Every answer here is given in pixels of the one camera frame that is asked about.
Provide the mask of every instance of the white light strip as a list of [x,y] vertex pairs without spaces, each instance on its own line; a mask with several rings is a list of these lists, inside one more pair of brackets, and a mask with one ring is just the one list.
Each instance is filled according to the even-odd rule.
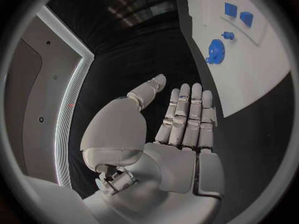
[[68,166],[69,131],[74,106],[77,102],[83,81],[94,60],[94,54],[47,7],[44,6],[37,16],[82,57],[65,90],[56,121],[54,139],[57,183],[62,187],[71,188]]

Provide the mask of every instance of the blue object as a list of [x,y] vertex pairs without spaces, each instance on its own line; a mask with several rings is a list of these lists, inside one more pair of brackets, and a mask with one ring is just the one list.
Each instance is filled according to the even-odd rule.
[[232,16],[232,17],[237,17],[237,6],[230,4],[230,3],[225,3],[225,14]]
[[233,32],[225,31],[223,34],[221,34],[224,39],[230,39],[233,40],[235,38],[235,35]]
[[243,11],[240,13],[240,19],[248,26],[251,27],[253,14],[248,11]]
[[212,40],[209,46],[209,57],[206,62],[209,64],[220,64],[225,55],[224,44],[219,39]]

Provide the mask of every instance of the dark floor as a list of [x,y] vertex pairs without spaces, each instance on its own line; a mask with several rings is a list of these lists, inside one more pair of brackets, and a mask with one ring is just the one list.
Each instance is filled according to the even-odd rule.
[[[180,2],[182,25],[188,16],[184,18],[182,5],[186,1]],[[180,31],[175,0],[52,0],[49,6],[96,55],[75,107],[69,139],[72,186],[83,198],[97,189],[95,174],[79,151],[89,121],[110,100],[164,73],[165,90],[144,111],[147,140],[153,140],[160,126],[171,89],[201,81],[213,91],[219,111],[214,146],[226,177],[226,196],[215,223],[226,223],[256,199],[288,144],[294,108],[290,75],[251,106],[223,119],[213,80],[190,40],[188,19]]]

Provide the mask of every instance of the robotic hand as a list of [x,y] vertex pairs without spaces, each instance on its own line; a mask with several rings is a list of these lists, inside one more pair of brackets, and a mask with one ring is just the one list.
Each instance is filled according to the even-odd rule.
[[99,173],[102,193],[114,195],[131,186],[155,180],[159,191],[221,199],[223,169],[213,153],[213,128],[217,126],[212,93],[199,83],[171,93],[165,119],[154,143],[145,144],[146,108],[166,84],[158,75],[108,103],[92,119],[81,142],[86,165]]

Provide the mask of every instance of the blue cube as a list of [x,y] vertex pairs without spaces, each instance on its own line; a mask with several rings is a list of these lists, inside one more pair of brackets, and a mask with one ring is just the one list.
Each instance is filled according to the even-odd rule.
[[248,11],[243,11],[240,13],[240,19],[248,26],[251,27],[253,21],[253,14]]
[[237,6],[230,4],[230,3],[225,3],[225,14],[232,16],[232,17],[237,17]]

